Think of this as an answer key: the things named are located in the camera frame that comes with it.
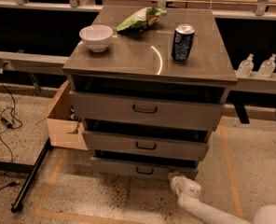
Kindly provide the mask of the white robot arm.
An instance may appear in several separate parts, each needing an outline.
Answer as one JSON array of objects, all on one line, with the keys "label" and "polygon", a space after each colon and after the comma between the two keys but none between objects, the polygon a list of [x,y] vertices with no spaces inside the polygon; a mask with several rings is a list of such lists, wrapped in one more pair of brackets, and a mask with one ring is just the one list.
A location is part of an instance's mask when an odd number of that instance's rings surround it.
[{"label": "white robot arm", "polygon": [[276,205],[262,206],[251,222],[200,201],[201,185],[178,172],[168,173],[171,190],[178,205],[203,224],[276,224]]}]

